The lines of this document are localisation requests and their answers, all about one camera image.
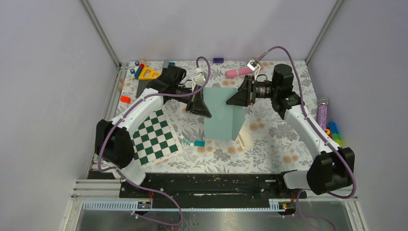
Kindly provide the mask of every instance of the metal floor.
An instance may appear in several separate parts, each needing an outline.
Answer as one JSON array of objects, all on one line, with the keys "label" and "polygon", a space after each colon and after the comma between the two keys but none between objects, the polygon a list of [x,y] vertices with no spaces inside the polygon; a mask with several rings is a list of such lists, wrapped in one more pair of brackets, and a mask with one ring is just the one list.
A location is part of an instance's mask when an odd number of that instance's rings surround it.
[{"label": "metal floor", "polygon": [[[321,215],[332,221],[337,230],[352,230],[345,205],[341,201],[300,202],[304,214]],[[272,212],[183,212],[179,227],[169,227],[144,219],[135,219],[129,212],[82,210],[77,231],[314,231],[301,217],[278,217]],[[166,222],[179,221],[178,212],[149,212],[145,216]],[[322,230],[332,230],[321,219],[308,218]]]}]

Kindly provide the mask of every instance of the table surface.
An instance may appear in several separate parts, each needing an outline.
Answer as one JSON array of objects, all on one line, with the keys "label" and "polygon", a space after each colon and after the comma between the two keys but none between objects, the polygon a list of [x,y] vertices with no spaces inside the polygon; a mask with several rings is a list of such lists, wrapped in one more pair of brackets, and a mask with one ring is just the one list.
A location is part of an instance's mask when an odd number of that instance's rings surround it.
[{"label": "table surface", "polygon": [[[186,79],[196,75],[195,61],[178,61],[176,66],[186,69]],[[270,80],[274,65],[288,64],[286,61],[262,62]],[[147,62],[148,66],[161,72],[163,62]],[[305,105],[316,118],[317,100],[304,61],[295,61],[302,85]],[[204,61],[200,61],[203,70],[207,70]],[[232,79],[225,78],[226,71],[246,67],[246,61],[226,61],[222,64],[211,63],[211,80],[208,87],[238,88],[243,76]],[[139,81],[128,70],[122,95],[128,96],[132,102],[136,100]],[[293,90],[299,92],[296,80]],[[119,102],[116,114],[128,107]],[[204,118],[185,112],[185,104],[170,100],[165,103],[171,123],[176,132],[184,134],[190,140],[204,140],[205,147],[183,146],[181,154],[146,168],[146,172],[179,172],[179,173],[280,173],[289,170],[307,170],[312,163],[309,150],[299,136],[279,115],[273,111],[269,99],[257,99],[256,104],[244,108],[245,125],[248,126],[254,147],[242,149],[238,141],[210,140],[204,138]]]}]

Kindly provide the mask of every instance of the purple glitter wand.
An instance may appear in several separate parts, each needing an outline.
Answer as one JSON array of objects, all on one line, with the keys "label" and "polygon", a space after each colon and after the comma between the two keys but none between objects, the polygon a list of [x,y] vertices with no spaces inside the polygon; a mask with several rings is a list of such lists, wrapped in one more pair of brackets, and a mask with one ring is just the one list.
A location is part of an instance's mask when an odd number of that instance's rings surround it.
[{"label": "purple glitter wand", "polygon": [[319,126],[326,132],[326,118],[327,118],[327,105],[329,100],[326,97],[322,97],[318,100],[318,119]]}]

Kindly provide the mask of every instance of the pink marker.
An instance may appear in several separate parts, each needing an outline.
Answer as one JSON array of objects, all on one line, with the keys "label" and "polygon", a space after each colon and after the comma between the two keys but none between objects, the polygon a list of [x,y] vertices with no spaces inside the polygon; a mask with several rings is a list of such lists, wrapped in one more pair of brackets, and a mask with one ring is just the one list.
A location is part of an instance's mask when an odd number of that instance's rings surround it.
[{"label": "pink marker", "polygon": [[229,70],[225,72],[225,77],[226,78],[234,78],[237,76],[243,76],[252,73],[252,70],[249,67],[242,68],[242,69],[235,69],[235,70]]}]

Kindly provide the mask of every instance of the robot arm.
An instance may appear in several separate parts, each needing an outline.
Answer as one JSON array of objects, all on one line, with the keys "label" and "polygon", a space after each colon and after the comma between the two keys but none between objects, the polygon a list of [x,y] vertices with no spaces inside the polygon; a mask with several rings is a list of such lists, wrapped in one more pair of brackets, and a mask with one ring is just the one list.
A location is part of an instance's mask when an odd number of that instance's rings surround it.
[{"label": "robot arm", "polygon": [[[200,69],[197,71],[199,75],[193,78],[194,82],[203,82],[202,80],[205,80],[204,73]],[[164,68],[162,74],[157,79],[152,80],[141,96],[129,105],[124,112],[109,122],[101,120],[97,124],[95,152],[99,154],[109,131],[113,128],[114,124],[122,120],[112,132],[111,137],[109,137],[103,151],[103,158],[121,169],[122,174],[137,185],[143,182],[146,174],[134,160],[135,151],[131,136],[152,112],[159,109],[168,100],[174,99],[185,103],[187,105],[187,112],[211,118],[211,113],[203,101],[202,91],[187,97],[173,97],[174,95],[191,93],[193,90],[200,88],[199,85],[195,84],[192,90],[180,84],[185,76],[186,70],[180,67],[171,65],[169,68]],[[164,95],[145,98],[148,95],[159,93],[164,93]]]},{"label": "robot arm", "polygon": [[341,148],[331,140],[311,119],[315,131],[304,116],[300,97],[293,91],[292,68],[285,64],[275,66],[272,81],[257,82],[254,76],[245,76],[238,92],[227,100],[227,104],[238,106],[253,105],[257,98],[270,99],[272,108],[300,136],[313,158],[313,164],[308,171],[290,171],[283,173],[283,179],[288,189],[311,189],[320,195],[352,184],[344,165],[331,150],[327,143],[317,134],[326,137],[328,142],[337,149],[350,168],[354,169],[354,153],[350,148]]}]

